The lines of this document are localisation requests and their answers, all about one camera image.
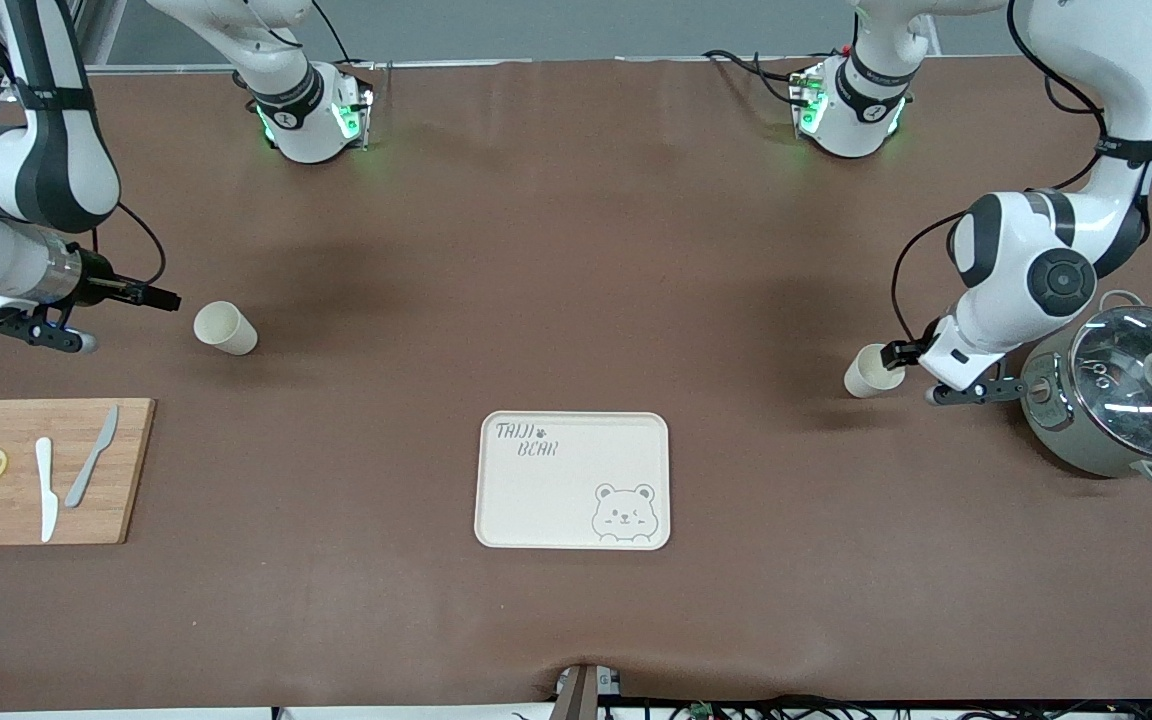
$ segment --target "bear face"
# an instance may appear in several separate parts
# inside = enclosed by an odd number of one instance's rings
[[[599,539],[650,539],[660,529],[660,520],[652,507],[655,498],[652,486],[613,488],[604,483],[594,488],[594,497],[598,497],[598,510],[594,510],[593,525]]]

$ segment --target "gray floor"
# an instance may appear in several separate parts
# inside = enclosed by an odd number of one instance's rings
[[[581,60],[699,55],[804,55],[844,44],[851,14],[839,0],[320,0],[355,56],[380,61]],[[1025,13],[1021,0],[1020,14]],[[946,55],[1014,54],[1001,12],[937,18]],[[328,28],[311,15],[297,38],[334,59]],[[187,28],[126,0],[109,65],[211,65],[223,59]]]

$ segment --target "white tray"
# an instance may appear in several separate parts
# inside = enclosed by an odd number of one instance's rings
[[[488,415],[473,531],[488,547],[662,547],[669,430],[654,414]]]

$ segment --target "white cup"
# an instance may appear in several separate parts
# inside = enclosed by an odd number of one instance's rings
[[[842,384],[852,397],[873,397],[878,393],[896,389],[905,380],[905,369],[888,370],[882,367],[882,346],[867,344],[856,354]]]
[[[198,310],[194,318],[198,340],[229,355],[248,355],[256,347],[256,328],[233,302],[219,300]]]

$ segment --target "robot logo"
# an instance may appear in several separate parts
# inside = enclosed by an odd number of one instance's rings
[[[274,122],[283,129],[296,129],[297,119],[291,113],[274,113]]]

